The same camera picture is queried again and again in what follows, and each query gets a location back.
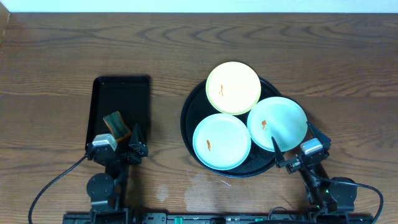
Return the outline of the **light blue plate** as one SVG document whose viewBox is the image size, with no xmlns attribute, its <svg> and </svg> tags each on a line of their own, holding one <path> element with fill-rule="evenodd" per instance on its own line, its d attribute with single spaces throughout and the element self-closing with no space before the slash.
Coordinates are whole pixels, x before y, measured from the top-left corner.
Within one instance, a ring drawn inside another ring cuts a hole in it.
<svg viewBox="0 0 398 224">
<path fill-rule="evenodd" d="M 229 114 L 212 114 L 200 121 L 192 137 L 199 160 L 215 170 L 230 170 L 241 165 L 251 150 L 246 125 Z"/>
</svg>

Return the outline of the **yellow plate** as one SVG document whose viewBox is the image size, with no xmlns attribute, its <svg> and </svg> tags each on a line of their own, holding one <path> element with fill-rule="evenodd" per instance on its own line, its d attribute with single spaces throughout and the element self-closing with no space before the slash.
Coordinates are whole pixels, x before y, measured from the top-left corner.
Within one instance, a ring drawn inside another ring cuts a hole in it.
<svg viewBox="0 0 398 224">
<path fill-rule="evenodd" d="M 210 104 L 219 112 L 241 115 L 259 101 L 261 83 L 257 73 L 241 62 L 225 62 L 215 67 L 205 85 Z"/>
</svg>

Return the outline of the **orange green sponge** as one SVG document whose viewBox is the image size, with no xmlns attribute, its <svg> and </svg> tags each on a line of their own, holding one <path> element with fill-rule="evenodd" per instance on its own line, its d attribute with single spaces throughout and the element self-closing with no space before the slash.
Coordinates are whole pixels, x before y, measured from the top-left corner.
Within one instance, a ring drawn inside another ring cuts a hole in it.
<svg viewBox="0 0 398 224">
<path fill-rule="evenodd" d="M 129 138 L 132 134 L 119 111 L 106 115 L 103 121 L 117 142 Z"/>
</svg>

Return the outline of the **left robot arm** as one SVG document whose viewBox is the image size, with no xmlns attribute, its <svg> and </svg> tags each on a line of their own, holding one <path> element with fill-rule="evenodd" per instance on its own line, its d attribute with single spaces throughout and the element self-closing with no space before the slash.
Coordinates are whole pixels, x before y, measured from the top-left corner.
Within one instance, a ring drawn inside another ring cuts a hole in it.
<svg viewBox="0 0 398 224">
<path fill-rule="evenodd" d="M 112 134 L 99 134 L 87 144 L 89 161 L 105 167 L 95 174 L 86 185 L 91 198 L 91 223 L 134 223 L 134 212 L 125 204 L 129 167 L 138 165 L 148 156 L 146 140 L 141 127 L 135 124 L 129 139 L 119 145 Z"/>
</svg>

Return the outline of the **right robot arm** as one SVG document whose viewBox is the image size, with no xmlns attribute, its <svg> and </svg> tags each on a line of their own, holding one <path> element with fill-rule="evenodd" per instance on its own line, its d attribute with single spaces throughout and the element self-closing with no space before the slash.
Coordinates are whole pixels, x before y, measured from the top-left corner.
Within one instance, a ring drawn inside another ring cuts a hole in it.
<svg viewBox="0 0 398 224">
<path fill-rule="evenodd" d="M 307 212 L 308 221 L 348 223 L 348 214 L 354 210 L 357 196 L 355 181 L 346 177 L 328 177 L 322 161 L 330 155 L 331 139 L 310 122 L 307 126 L 313 138 L 304 142 L 292 159 L 284 159 L 277 141 L 271 138 L 275 164 L 278 168 L 285 167 L 289 174 L 299 172 L 302 176 L 308 201 L 314 206 Z"/>
</svg>

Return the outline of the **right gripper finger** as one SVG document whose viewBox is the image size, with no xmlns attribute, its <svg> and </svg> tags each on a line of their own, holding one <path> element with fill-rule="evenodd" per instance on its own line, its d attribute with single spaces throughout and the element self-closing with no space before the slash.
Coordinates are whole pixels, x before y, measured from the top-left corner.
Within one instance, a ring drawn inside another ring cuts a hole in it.
<svg viewBox="0 0 398 224">
<path fill-rule="evenodd" d="M 284 159 L 284 155 L 281 152 L 279 145 L 277 144 L 276 140 L 274 137 L 271 137 L 272 140 L 272 144 L 274 147 L 274 152 L 275 152 L 275 165 L 278 168 L 284 167 L 285 166 L 285 159 Z"/>
<path fill-rule="evenodd" d="M 330 138 L 328 136 L 326 136 L 325 134 L 323 134 L 321 131 L 319 131 L 316 127 L 314 127 L 314 125 L 307 121 L 307 126 L 312 134 L 312 136 L 314 138 L 317 138 L 320 143 L 323 146 L 329 146 L 330 145 Z"/>
</svg>

